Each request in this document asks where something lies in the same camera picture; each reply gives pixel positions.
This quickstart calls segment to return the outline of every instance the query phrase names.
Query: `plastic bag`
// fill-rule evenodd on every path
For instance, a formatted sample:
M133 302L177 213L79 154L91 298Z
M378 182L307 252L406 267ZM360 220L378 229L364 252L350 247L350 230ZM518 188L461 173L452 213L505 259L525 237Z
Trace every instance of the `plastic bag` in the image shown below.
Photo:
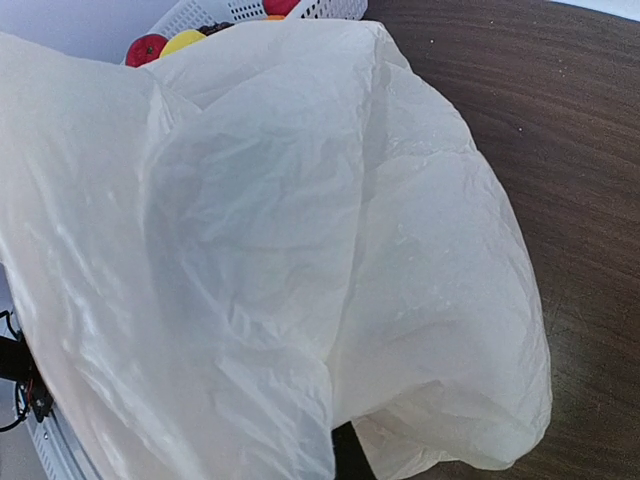
M549 422L508 199L378 24L250 22L130 69L0 36L0 258L105 479L508 467Z

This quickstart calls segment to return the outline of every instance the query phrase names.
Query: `wood grain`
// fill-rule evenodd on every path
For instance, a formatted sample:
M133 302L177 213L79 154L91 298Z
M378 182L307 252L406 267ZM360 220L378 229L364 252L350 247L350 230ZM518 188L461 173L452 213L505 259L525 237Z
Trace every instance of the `wood grain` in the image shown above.
M639 479L640 23L527 0L370 0L368 18L502 181L552 351L539 447L506 472L454 463L416 480Z

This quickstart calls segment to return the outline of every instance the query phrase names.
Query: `red apple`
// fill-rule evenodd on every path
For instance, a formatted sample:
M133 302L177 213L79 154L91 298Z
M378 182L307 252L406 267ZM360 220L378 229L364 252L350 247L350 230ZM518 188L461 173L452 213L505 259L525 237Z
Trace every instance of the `red apple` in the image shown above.
M126 65L140 67L160 57L162 49L169 40L157 33L150 33L133 42L127 52Z
M300 0L263 0L264 11L267 15L287 16L298 5Z

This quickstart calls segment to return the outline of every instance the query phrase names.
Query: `black cable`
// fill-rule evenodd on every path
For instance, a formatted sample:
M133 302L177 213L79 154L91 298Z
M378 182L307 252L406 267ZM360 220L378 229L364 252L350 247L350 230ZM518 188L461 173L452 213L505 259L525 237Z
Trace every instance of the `black cable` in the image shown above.
M18 383L16 383L16 389L14 391L14 395L15 395L16 412L18 414L18 418L16 418L15 422L7 425L6 427L0 427L0 433L6 433L13 430L14 428L16 428L18 425L20 425L22 422L24 422L27 419L27 414L29 413L29 405L26 405L24 407L24 410L20 410L20 385Z
M0 312L0 317L5 318L5 321L7 322L7 328L11 332L11 335L13 335L13 338L15 338L16 340L20 340L20 337L18 336L18 332L16 332L13 329L13 325L11 325L11 313L8 310L5 310L4 312Z

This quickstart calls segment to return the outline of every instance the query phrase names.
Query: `perforated basket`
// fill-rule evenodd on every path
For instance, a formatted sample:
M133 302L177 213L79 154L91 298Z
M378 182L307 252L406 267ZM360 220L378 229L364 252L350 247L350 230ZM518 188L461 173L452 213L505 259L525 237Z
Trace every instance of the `perforated basket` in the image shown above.
M289 17L360 20L366 10L367 0L301 0ZM171 38L189 28L266 17L262 0L180 0L153 26L151 33Z

